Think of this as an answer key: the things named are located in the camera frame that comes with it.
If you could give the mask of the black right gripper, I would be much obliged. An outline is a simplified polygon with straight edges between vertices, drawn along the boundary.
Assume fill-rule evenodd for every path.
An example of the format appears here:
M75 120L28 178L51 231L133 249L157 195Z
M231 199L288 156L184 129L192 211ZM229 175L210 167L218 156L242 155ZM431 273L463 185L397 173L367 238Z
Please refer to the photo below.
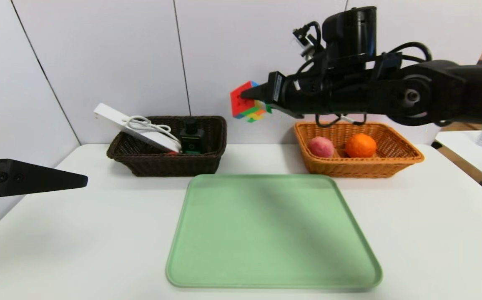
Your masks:
M271 72L268 82L241 91L241 99L264 100L272 110L292 118L323 114L323 89L315 76Z

